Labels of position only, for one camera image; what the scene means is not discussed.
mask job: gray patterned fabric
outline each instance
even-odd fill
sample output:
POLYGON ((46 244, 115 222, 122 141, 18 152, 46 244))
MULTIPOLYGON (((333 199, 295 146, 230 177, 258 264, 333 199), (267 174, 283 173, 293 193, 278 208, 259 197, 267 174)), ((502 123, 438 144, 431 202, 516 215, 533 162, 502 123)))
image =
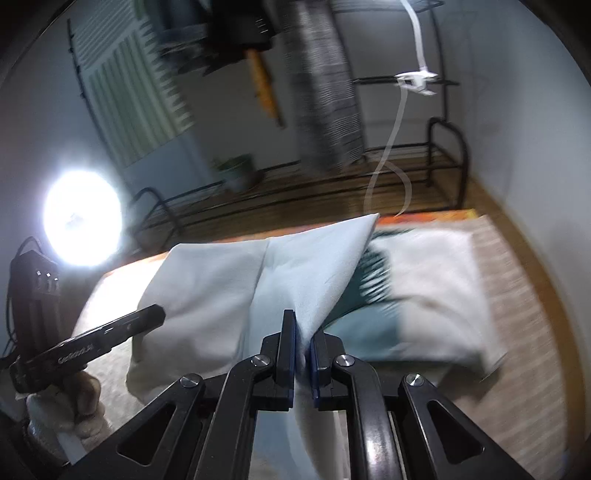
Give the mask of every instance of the gray patterned fabric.
POLYGON ((326 0, 277 0, 302 166, 340 170, 363 153, 349 64, 326 0))

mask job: striped curtain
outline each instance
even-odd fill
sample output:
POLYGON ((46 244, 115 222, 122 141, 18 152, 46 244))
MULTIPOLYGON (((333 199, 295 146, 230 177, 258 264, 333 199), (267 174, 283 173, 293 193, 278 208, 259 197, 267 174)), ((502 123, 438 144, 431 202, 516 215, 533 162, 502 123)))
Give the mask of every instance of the striped curtain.
POLYGON ((193 125, 193 116, 158 55, 143 0, 101 0, 74 26, 80 75, 121 168, 193 125))

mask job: bed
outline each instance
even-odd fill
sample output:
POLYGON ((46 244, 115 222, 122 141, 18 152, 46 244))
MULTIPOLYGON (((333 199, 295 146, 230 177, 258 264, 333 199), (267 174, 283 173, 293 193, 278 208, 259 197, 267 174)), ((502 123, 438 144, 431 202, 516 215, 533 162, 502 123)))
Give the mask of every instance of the bed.
MULTIPOLYGON (((262 232, 223 241, 266 238, 318 225, 262 232)), ((550 324, 535 291, 492 221, 474 210, 382 217, 377 229, 459 229, 472 233, 476 259, 493 321, 508 349, 491 377, 476 382, 452 375, 441 389, 533 477, 555 479, 566 450, 566 393, 560 357, 550 324)), ((86 303, 74 334, 135 310, 166 254, 147 258, 105 275, 86 303)), ((102 383, 101 400, 114 429, 142 408, 127 392, 125 376, 131 340, 88 365, 102 383)))

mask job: white towel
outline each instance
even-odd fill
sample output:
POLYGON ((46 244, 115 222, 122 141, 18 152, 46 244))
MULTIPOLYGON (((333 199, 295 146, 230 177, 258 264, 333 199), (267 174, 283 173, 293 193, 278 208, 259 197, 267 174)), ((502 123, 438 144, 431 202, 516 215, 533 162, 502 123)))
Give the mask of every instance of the white towel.
MULTIPOLYGON (((310 339, 343 293, 377 215, 307 232, 234 244, 174 247, 138 308, 158 303, 167 317, 133 339, 129 391, 147 403, 181 375, 211 377, 258 353, 281 330, 284 309, 297 317, 297 372, 310 339)), ((283 479, 342 479, 340 428, 296 385, 288 413, 261 412, 254 452, 283 479)))

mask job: white cloth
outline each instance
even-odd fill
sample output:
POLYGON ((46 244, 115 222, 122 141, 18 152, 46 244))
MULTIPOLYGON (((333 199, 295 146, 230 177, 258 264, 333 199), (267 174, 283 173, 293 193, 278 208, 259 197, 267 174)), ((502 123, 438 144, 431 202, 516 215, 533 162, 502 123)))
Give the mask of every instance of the white cloth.
MULTIPOLYGON (((280 331, 285 309, 298 325, 297 372, 313 333, 343 293, 378 215, 307 232, 234 244, 177 245, 146 288, 164 324, 132 342, 127 386, 147 403, 181 375, 225 373, 280 331)), ((261 412, 254 452, 284 479, 342 479, 340 428, 297 385, 289 413, 261 412)))
POLYGON ((242 359, 248 309, 267 240, 174 247, 138 308, 164 308, 162 326, 132 341, 129 392, 148 403, 186 373, 227 373, 242 359))
POLYGON ((506 349, 491 320, 470 233, 415 229, 375 238, 369 249, 387 259, 388 300, 400 300, 393 358, 461 363, 483 376, 499 367, 506 349))

